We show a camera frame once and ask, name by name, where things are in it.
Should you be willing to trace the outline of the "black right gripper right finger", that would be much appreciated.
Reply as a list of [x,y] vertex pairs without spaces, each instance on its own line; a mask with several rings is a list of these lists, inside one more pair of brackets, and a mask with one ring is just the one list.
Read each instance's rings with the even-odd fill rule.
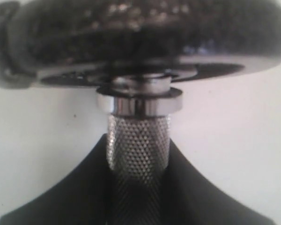
[[273,225],[275,222],[241,204],[206,179],[170,143],[163,180],[164,225]]

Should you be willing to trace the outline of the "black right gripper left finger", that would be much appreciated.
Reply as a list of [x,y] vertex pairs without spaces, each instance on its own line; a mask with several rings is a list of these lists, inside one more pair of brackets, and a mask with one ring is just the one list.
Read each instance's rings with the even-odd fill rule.
[[104,225],[107,222],[109,167],[107,136],[63,180],[0,217],[0,225]]

